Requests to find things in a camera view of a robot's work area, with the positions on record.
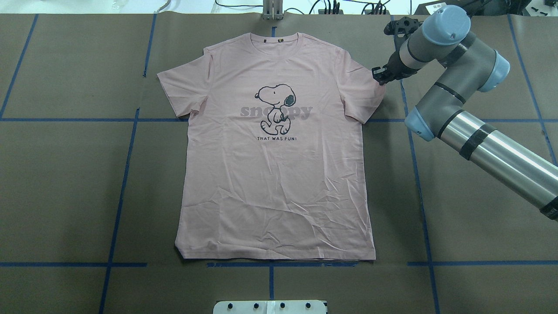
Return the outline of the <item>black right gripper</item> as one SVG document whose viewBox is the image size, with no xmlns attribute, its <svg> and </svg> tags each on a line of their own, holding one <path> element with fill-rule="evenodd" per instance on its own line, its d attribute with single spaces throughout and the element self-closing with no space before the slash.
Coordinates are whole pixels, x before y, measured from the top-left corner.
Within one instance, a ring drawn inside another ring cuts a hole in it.
<svg viewBox="0 0 558 314">
<path fill-rule="evenodd" d="M 399 52 L 395 51 L 390 56 L 387 64 L 382 67 L 377 66 L 371 69 L 373 79 L 379 85 L 385 85 L 393 80 L 401 80 L 412 76 L 412 69 L 406 66 L 399 56 Z"/>
</svg>

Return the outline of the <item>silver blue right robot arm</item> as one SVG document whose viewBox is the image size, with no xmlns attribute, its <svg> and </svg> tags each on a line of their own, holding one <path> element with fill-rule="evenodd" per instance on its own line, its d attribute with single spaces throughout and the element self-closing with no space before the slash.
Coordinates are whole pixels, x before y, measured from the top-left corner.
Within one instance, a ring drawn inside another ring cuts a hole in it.
<svg viewBox="0 0 558 314">
<path fill-rule="evenodd" d="M 409 78 L 436 60 L 444 73 L 405 119 L 426 141 L 439 138 L 544 216 L 557 220 L 557 167 L 463 109 L 476 92 L 488 92 L 508 76 L 510 63 L 471 31 L 466 11 L 446 5 L 423 22 L 409 17 L 390 21 L 384 33 L 396 50 L 387 64 L 373 68 L 380 85 Z"/>
</svg>

